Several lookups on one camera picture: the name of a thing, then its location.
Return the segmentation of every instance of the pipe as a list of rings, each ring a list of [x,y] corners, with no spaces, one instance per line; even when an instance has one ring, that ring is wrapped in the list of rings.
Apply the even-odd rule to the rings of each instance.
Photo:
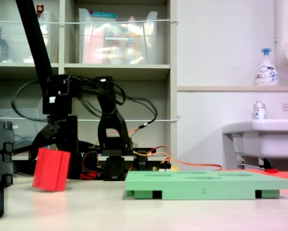
[[[288,0],[275,0],[276,56],[279,83],[288,86]]]

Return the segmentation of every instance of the table surface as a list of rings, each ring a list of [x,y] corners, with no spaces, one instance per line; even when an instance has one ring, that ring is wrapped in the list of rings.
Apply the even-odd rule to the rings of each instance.
[[[125,196],[124,182],[67,182],[64,192],[15,178],[5,190],[0,231],[288,231],[288,190],[280,199],[162,201]]]

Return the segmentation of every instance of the black pole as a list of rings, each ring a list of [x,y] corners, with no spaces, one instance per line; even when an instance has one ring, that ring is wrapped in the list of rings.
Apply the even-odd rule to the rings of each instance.
[[[53,75],[46,45],[40,30],[33,0],[16,0],[27,41],[33,55],[42,93],[46,93],[48,77]]]

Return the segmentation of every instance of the red foam block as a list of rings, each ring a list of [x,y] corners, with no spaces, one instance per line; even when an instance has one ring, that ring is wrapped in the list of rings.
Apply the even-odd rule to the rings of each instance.
[[[224,170],[224,171],[250,171],[250,172],[256,172],[260,174],[265,174],[273,177],[280,177],[284,179],[288,179],[288,171],[261,171],[259,169],[247,169],[247,170]]]
[[[39,148],[33,187],[46,191],[64,191],[70,153]]]

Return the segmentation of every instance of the dark bottle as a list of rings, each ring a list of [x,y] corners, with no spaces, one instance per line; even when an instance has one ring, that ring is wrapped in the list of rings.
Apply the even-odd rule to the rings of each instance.
[[[41,17],[41,14],[43,13],[43,11],[44,11],[44,7],[43,7],[43,5],[42,4],[38,4],[37,5],[37,18],[38,18],[38,20],[40,19],[40,17]]]
[[[8,45],[5,40],[1,38],[1,27],[0,27],[0,62],[8,60]]]

